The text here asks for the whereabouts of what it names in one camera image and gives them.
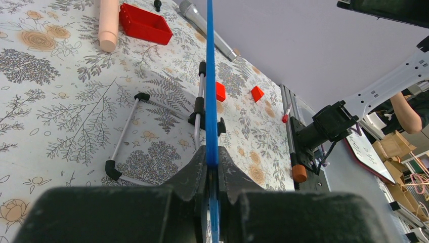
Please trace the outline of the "pink plastic cylinder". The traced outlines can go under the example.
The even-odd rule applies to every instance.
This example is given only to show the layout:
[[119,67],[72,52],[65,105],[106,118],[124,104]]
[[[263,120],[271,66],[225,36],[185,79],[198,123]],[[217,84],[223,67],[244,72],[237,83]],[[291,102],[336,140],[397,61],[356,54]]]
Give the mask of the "pink plastic cylinder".
[[104,52],[113,52],[118,42],[119,1],[101,0],[99,9],[99,46]]

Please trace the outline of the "cardboard boxes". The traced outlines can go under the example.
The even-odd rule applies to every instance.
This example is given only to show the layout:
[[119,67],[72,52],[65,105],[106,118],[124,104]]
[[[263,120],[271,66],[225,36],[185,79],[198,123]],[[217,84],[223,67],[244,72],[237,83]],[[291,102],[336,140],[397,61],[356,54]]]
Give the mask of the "cardboard boxes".
[[375,141],[372,147],[394,179],[394,184],[387,186],[393,199],[420,220],[428,221],[428,169],[422,169],[422,173],[412,173],[411,182],[407,184],[403,174],[406,166],[401,163],[403,156],[413,155],[415,146],[399,132],[393,132]]

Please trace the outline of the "red rectangular tray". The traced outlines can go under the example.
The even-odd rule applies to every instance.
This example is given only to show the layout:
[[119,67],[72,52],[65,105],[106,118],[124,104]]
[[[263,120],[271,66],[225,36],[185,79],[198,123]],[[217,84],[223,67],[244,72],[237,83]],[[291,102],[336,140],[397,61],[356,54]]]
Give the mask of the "red rectangular tray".
[[167,45],[173,36],[162,16],[126,3],[120,6],[119,22],[127,36],[148,42]]

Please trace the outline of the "person forearm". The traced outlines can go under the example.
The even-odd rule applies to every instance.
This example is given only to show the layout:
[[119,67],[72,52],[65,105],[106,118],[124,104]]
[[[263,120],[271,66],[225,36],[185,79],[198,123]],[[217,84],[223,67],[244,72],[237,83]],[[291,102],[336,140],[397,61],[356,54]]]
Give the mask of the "person forearm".
[[390,98],[399,124],[408,134],[416,134],[422,130],[421,117],[412,109],[404,95],[399,92]]

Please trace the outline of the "blue-framed whiteboard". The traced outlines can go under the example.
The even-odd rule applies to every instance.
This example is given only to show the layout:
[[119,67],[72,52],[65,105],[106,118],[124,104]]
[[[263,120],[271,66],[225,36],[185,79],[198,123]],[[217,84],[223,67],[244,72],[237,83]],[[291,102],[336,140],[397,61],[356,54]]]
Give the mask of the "blue-framed whiteboard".
[[202,73],[200,76],[201,85],[205,85],[201,91],[205,98],[205,128],[206,128],[206,157],[208,166],[208,196],[210,212],[210,228],[212,242],[219,242],[221,237],[221,206],[219,202],[219,147],[218,147],[218,121],[217,121],[217,100],[216,100],[216,71],[215,71],[215,46],[210,37],[206,44],[206,77]]

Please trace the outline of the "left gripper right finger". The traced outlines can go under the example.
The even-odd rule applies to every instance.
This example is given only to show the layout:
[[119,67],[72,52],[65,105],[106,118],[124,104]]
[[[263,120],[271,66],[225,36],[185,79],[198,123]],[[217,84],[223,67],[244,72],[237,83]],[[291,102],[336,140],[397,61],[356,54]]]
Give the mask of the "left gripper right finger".
[[374,208],[345,192],[267,191],[219,147],[224,242],[388,242]]

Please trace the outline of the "floral patterned table mat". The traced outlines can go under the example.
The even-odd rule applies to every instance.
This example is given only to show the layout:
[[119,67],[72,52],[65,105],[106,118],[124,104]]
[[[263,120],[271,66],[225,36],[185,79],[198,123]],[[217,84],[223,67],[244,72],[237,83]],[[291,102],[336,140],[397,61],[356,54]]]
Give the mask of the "floral patterned table mat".
[[119,32],[99,48],[99,1],[1,1],[1,242],[54,187],[161,184],[195,152],[187,117],[205,38],[162,1],[166,45]]

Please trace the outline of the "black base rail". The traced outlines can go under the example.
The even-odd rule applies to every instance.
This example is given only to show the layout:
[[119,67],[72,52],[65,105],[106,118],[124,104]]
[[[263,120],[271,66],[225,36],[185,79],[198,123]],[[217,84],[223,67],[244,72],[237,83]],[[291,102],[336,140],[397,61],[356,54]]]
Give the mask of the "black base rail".
[[317,161],[315,160],[314,152],[311,149],[307,149],[300,145],[297,139],[296,133],[303,128],[305,125],[301,123],[295,117],[290,117],[288,120],[288,126],[290,127],[290,157],[291,157],[291,169],[294,165],[303,165],[307,170],[307,180],[303,183],[294,183],[296,191],[310,191],[310,192],[329,192],[329,184],[326,180],[326,176],[323,170],[317,172]]

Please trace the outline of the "red wedge block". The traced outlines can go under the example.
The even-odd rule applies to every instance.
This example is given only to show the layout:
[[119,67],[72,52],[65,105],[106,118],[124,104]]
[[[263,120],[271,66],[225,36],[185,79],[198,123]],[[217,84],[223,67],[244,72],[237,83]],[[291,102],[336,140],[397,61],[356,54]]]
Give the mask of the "red wedge block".
[[258,102],[260,99],[262,99],[262,97],[265,94],[259,86],[253,87],[250,92],[251,92],[251,95],[253,97],[254,102]]

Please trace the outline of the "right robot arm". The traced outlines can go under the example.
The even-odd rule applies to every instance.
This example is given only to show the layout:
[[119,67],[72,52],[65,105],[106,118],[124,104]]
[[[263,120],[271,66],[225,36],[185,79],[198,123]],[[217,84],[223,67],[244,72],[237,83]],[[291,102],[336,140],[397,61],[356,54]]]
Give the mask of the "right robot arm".
[[[361,14],[428,28],[428,1],[338,1],[337,7]],[[290,118],[295,152],[311,152],[326,141],[338,142],[372,109],[400,91],[428,79],[428,38],[404,63],[363,90],[327,105],[306,127]]]

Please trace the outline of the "red-capped marker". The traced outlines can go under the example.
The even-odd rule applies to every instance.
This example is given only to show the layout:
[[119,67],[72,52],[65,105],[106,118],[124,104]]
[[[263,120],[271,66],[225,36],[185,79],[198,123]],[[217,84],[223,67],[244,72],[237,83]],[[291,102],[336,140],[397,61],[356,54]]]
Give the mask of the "red-capped marker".
[[287,107],[286,107],[286,109],[284,111],[284,115],[282,117],[282,122],[284,124],[286,124],[288,122],[289,114],[290,114],[291,109],[292,109],[292,104],[290,103],[290,104],[287,105]]

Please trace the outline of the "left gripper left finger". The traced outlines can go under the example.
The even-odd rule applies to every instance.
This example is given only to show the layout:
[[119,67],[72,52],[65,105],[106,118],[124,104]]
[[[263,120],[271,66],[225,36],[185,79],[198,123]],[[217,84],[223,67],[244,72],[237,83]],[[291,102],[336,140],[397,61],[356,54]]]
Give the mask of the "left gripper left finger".
[[159,186],[56,187],[15,242],[205,242],[206,147]]

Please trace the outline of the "small black knob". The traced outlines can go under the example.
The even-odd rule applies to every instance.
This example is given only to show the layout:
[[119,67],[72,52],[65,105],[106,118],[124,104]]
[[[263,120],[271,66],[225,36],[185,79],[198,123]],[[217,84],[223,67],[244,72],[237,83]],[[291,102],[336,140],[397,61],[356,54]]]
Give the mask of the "small black knob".
[[160,12],[161,6],[162,6],[161,0],[154,0],[153,4],[154,4],[156,12]]

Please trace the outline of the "silver grey microphone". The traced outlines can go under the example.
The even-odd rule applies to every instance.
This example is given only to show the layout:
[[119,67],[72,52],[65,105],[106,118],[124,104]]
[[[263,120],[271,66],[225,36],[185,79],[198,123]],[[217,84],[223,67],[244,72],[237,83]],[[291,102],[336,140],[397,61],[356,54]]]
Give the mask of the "silver grey microphone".
[[213,1],[207,1],[207,19],[204,19],[196,6],[191,1],[181,1],[180,13],[192,22],[201,32],[212,39],[214,46],[231,62],[237,57],[237,53],[214,30]]

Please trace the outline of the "red cube block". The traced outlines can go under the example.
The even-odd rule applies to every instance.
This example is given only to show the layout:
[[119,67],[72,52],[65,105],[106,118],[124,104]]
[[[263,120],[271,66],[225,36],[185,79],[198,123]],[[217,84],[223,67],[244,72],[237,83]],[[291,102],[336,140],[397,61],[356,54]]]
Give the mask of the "red cube block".
[[220,82],[216,82],[216,99],[219,102],[224,102],[226,99],[226,88]]

